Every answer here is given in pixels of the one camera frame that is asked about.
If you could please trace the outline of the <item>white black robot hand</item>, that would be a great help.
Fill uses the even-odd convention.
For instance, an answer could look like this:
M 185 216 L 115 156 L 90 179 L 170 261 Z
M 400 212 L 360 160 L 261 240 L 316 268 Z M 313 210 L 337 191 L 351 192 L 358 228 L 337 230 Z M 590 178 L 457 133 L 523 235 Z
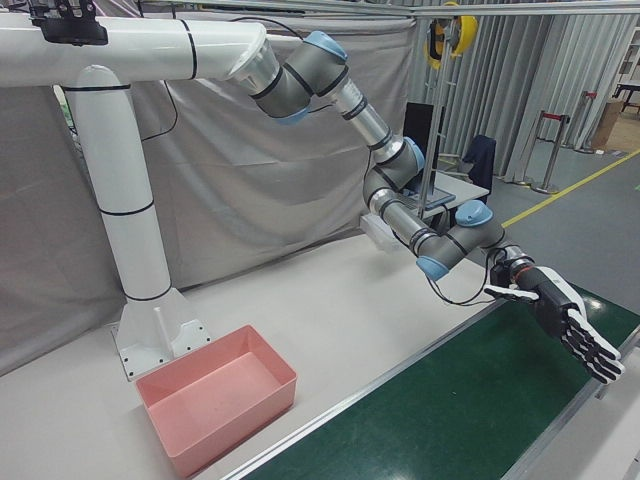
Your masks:
M 600 383 L 607 385 L 621 377 L 625 367 L 620 352 L 589 323 L 581 295 L 555 270 L 525 266 L 511 283 L 513 287 L 489 284 L 484 292 L 529 304 L 544 332 L 559 340 Z

